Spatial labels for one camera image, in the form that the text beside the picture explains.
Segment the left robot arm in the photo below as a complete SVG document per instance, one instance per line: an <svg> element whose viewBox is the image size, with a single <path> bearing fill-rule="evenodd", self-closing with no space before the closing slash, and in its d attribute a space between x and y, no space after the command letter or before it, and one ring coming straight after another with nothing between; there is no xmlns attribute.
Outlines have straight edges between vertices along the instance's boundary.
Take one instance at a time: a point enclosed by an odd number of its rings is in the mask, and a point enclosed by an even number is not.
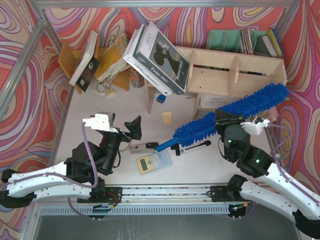
<svg viewBox="0 0 320 240"><path fill-rule="evenodd" d="M113 126L115 114L100 112L82 120L83 142L71 157L32 172L3 171L0 204L8 209L24 208L43 199L76 198L81 203L102 203L108 193L105 181L121 163L120 145L142 138L141 116L126 121L126 131Z"/></svg>

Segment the blue microfiber duster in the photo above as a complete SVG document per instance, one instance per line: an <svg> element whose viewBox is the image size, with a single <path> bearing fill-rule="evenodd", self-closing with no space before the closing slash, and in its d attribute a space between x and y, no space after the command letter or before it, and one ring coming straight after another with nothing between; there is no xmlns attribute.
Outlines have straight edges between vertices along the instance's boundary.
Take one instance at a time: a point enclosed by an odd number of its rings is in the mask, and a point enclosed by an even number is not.
<svg viewBox="0 0 320 240"><path fill-rule="evenodd" d="M187 147L195 142L202 141L217 133L216 119L220 115L224 114L233 118L242 117L243 119L247 119L283 103L289 93L289 89L280 83L267 84L251 95L246 95L244 98L219 107L204 117L177 128L172 139L157 146L156 151L161 152L176 144Z"/></svg>

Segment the white and black utility knife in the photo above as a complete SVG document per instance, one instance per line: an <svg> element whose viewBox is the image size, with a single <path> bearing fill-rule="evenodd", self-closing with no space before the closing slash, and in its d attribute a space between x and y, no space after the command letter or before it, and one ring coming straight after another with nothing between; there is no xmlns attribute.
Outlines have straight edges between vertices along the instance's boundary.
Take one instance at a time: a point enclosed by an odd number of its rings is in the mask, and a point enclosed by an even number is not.
<svg viewBox="0 0 320 240"><path fill-rule="evenodd" d="M210 145L211 145L211 141L205 140L200 143L195 143L193 145L185 146L185 147L182 147L179 143L177 143L175 145L172 145L170 147L170 149L175 151L176 156L180 156L181 154L185 154L185 153L188 153L188 152L200 149L200 148L208 147Z"/></svg>

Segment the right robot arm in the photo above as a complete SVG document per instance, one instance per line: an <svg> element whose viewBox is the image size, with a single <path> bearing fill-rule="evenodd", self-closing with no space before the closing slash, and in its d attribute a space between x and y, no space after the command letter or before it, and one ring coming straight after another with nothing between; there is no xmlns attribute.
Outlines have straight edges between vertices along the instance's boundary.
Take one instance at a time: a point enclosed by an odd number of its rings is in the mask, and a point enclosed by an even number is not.
<svg viewBox="0 0 320 240"><path fill-rule="evenodd" d="M285 171L279 155L268 154L251 144L251 135L258 135L269 126L268 119L256 117L246 122L243 115L216 110L215 127L223 139L224 158L235 163L246 175L274 189L264 189L235 174L227 184L227 192L232 198L241 197L278 212L292 221L300 232L319 239L320 196Z"/></svg>

